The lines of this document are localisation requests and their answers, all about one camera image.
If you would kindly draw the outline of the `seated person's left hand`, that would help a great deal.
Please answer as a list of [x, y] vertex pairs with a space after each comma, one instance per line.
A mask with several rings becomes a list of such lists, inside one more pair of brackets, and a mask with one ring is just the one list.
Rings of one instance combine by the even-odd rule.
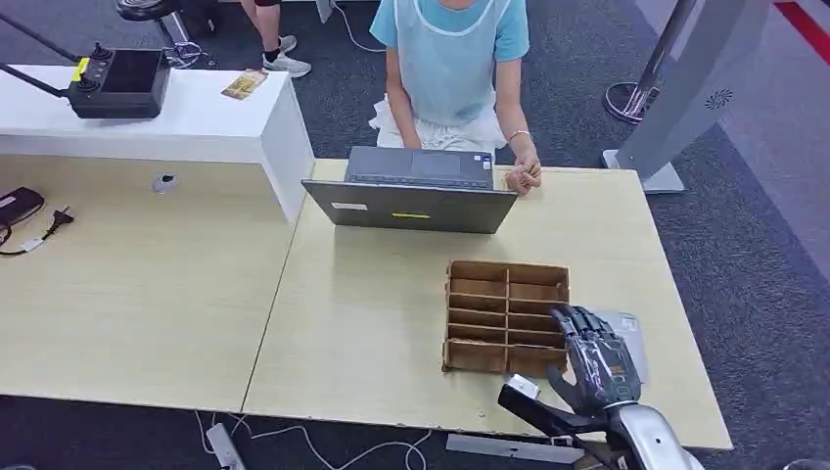
[[542, 170], [535, 151], [518, 154], [514, 167], [504, 177], [509, 190], [520, 196], [526, 196], [531, 190], [538, 188], [542, 183]]

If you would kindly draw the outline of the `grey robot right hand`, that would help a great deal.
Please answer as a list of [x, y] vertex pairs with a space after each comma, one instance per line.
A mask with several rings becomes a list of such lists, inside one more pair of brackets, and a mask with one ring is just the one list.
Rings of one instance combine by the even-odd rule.
[[579, 305], [554, 305], [549, 313], [559, 324], [576, 381], [565, 380], [554, 366], [547, 380], [580, 416], [595, 416], [619, 403], [637, 402], [642, 381], [625, 338], [603, 317]]

